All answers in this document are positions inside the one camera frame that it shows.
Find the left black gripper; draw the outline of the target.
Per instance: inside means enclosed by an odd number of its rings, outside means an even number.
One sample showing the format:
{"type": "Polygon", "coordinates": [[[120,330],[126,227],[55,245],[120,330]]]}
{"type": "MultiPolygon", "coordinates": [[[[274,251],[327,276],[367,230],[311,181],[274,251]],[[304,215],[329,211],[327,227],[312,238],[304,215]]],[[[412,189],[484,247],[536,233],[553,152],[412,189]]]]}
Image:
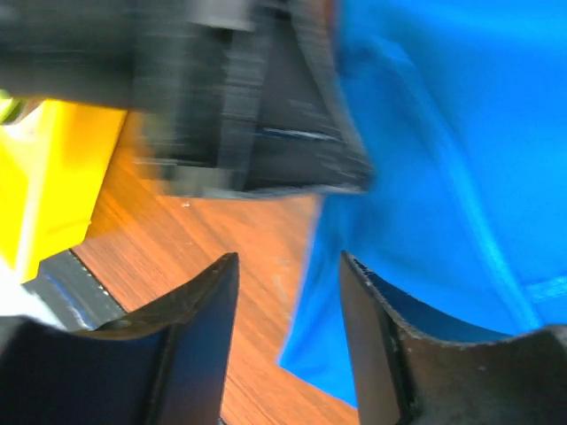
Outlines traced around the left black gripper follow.
{"type": "Polygon", "coordinates": [[[365,191],[374,171],[320,2],[265,5],[262,90],[260,2],[4,1],[1,87],[141,112],[145,160],[178,196],[224,197],[246,178],[268,194],[365,191]]]}

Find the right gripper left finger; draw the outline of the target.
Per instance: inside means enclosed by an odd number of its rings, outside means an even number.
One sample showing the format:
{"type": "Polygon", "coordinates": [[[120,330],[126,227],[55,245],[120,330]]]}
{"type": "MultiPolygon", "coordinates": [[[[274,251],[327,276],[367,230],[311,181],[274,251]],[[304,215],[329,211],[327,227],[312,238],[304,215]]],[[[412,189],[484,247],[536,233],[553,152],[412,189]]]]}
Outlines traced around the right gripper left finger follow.
{"type": "Polygon", "coordinates": [[[1,319],[4,424],[219,424],[238,256],[95,329],[1,319]]]}

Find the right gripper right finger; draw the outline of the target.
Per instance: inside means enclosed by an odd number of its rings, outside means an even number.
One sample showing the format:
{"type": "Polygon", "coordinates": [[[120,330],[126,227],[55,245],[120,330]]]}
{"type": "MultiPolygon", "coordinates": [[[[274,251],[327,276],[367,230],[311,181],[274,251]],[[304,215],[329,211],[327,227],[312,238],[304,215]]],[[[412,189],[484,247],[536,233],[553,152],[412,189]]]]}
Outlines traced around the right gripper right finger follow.
{"type": "Polygon", "coordinates": [[[565,423],[565,327],[508,337],[471,326],[349,254],[340,292],[360,423],[565,423]]]}

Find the blue cloth napkin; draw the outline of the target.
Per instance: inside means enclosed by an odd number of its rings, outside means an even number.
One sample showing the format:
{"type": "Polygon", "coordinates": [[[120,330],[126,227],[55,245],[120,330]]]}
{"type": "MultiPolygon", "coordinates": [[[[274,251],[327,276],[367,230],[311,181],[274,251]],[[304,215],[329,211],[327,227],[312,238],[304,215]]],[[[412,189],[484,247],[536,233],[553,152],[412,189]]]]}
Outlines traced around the blue cloth napkin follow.
{"type": "Polygon", "coordinates": [[[453,341],[566,322],[566,4],[337,1],[333,42],[369,192],[322,201],[279,364],[356,405],[342,252],[463,321],[453,341]]]}

